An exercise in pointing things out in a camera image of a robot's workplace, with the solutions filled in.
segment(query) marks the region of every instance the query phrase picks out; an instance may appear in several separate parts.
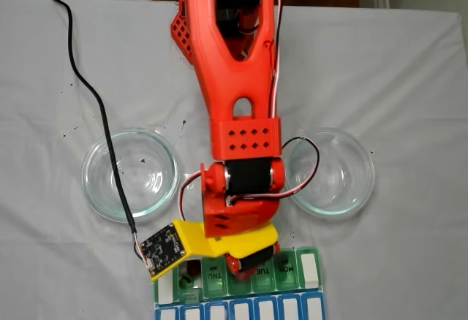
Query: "yellow 3d-printed part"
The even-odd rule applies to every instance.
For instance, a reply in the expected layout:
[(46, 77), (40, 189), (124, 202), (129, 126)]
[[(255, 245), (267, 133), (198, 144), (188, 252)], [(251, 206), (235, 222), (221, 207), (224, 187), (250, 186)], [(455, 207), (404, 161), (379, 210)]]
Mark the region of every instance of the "yellow 3d-printed part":
[(208, 238), (205, 237), (203, 223), (174, 220), (173, 226), (184, 246), (184, 255), (159, 273), (154, 273), (154, 275), (152, 273), (152, 281), (157, 280), (191, 256), (216, 258), (223, 254), (230, 254), (236, 259), (242, 259), (274, 245), (278, 240), (278, 232), (270, 222), (240, 234)]

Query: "table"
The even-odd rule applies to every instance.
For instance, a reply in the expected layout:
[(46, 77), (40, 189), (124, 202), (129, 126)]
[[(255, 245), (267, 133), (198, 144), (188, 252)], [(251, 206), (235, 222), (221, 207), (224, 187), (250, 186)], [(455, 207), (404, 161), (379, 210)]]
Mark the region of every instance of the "table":
[[(160, 130), (184, 173), (211, 162), (192, 67), (169, 35), (172, 2), (66, 0), (78, 67), (110, 127)], [(102, 136), (73, 75), (67, 19), (49, 0), (0, 0), (2, 319), (150, 319), (151, 284), (128, 227), (99, 217), (81, 164)], [(332, 126), (371, 153), (377, 181), (354, 219), (327, 224), (284, 201), (284, 246), (322, 254), (330, 319), (465, 319), (468, 68), (453, 13), (285, 7), (282, 136)], [(199, 186), (187, 195), (200, 215)], [(176, 205), (139, 226), (147, 238)]]

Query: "clear glass dish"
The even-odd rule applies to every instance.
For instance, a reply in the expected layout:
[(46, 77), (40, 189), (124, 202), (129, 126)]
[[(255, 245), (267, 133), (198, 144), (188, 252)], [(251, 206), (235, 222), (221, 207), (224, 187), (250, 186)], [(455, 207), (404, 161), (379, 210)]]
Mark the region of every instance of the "clear glass dish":
[[(146, 220), (164, 208), (178, 188), (176, 157), (164, 138), (147, 129), (123, 129), (111, 137), (132, 215), (135, 221)], [(85, 157), (82, 184), (95, 211), (112, 221), (127, 222), (104, 137)]]
[[(315, 129), (305, 136), (320, 151), (317, 174), (292, 200), (304, 211), (329, 220), (348, 218), (368, 201), (374, 188), (374, 165), (364, 147), (338, 129)], [(317, 154), (305, 141), (292, 146), (286, 163), (286, 186), (292, 188), (310, 174)]]

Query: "robotic arm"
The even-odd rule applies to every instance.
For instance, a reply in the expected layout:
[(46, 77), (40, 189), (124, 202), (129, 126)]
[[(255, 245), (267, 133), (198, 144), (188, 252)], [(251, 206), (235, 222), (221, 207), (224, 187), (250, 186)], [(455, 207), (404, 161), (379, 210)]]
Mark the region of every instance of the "robotic arm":
[[(179, 1), (170, 30), (195, 68), (216, 161), (208, 169), (201, 164), (179, 194), (184, 218), (184, 188), (201, 177), (203, 223), (174, 221), (142, 243), (152, 280), (192, 254), (225, 255), (230, 272), (248, 278), (279, 251), (269, 220), (279, 199), (291, 192), (279, 193), (284, 166), (276, 116), (279, 51), (273, 6), (274, 0)], [(239, 99), (249, 100), (251, 115), (233, 115)], [(167, 252), (160, 253), (169, 255), (167, 261), (158, 251)]]

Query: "black circuit board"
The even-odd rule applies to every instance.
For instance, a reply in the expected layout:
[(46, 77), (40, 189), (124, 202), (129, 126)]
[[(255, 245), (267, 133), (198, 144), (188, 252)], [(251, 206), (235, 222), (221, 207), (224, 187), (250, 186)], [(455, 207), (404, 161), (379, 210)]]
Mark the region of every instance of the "black circuit board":
[(153, 262), (149, 271), (156, 275), (185, 256), (176, 228), (169, 224), (141, 244), (143, 254)]

